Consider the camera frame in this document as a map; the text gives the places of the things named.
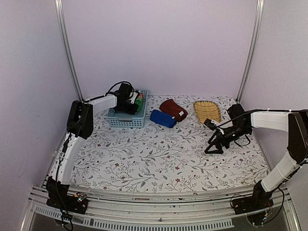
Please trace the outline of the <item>green towel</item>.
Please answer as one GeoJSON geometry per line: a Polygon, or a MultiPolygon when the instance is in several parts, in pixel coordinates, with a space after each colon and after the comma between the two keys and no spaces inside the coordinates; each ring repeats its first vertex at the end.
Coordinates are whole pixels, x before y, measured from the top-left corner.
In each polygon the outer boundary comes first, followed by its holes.
{"type": "Polygon", "coordinates": [[[142,106],[143,106],[143,98],[142,98],[142,97],[138,97],[138,98],[135,100],[134,104],[137,105],[137,110],[136,110],[136,112],[140,112],[140,111],[142,110],[142,106]]]}

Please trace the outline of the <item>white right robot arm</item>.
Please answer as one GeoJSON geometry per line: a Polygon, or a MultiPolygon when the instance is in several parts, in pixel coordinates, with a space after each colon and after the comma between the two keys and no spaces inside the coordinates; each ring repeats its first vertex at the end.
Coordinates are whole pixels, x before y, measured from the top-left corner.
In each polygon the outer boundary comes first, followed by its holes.
{"type": "Polygon", "coordinates": [[[308,111],[253,109],[245,111],[240,104],[228,110],[229,120],[204,124],[214,134],[208,141],[207,154],[222,154],[243,136],[257,135],[258,144],[270,164],[270,172],[255,184],[249,206],[259,210],[281,184],[287,182],[308,157],[308,111]]]}

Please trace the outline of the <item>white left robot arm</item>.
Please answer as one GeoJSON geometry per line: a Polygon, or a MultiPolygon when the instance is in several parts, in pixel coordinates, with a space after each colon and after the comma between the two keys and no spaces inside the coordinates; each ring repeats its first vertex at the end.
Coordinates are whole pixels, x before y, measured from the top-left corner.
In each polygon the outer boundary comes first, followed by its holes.
{"type": "Polygon", "coordinates": [[[93,117],[98,113],[114,108],[120,112],[134,114],[138,105],[135,103],[139,91],[134,89],[128,81],[114,84],[102,96],[74,101],[71,105],[67,124],[66,136],[62,149],[56,154],[54,170],[50,173],[46,189],[53,194],[53,201],[61,208],[67,209],[71,205],[71,197],[61,191],[68,190],[70,177],[78,152],[94,130],[93,117]]]}

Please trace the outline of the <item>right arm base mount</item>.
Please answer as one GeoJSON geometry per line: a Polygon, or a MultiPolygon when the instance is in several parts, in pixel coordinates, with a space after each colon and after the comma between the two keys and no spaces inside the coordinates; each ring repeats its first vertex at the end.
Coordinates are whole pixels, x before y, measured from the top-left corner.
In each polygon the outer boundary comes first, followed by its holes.
{"type": "Polygon", "coordinates": [[[258,182],[251,196],[240,196],[236,199],[231,199],[231,207],[236,215],[265,209],[273,206],[271,198],[272,192],[266,192],[261,183],[258,182]]]}

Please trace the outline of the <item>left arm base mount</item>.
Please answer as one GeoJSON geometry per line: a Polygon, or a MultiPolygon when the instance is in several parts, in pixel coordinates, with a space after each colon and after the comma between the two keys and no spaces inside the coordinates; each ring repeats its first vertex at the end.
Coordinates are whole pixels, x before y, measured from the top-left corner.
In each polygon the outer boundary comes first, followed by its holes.
{"type": "Polygon", "coordinates": [[[81,198],[81,194],[68,195],[69,185],[56,182],[52,177],[48,177],[46,183],[46,189],[48,191],[48,200],[46,205],[57,209],[67,210],[68,212],[74,212],[78,214],[85,214],[88,208],[88,199],[81,198]]]}

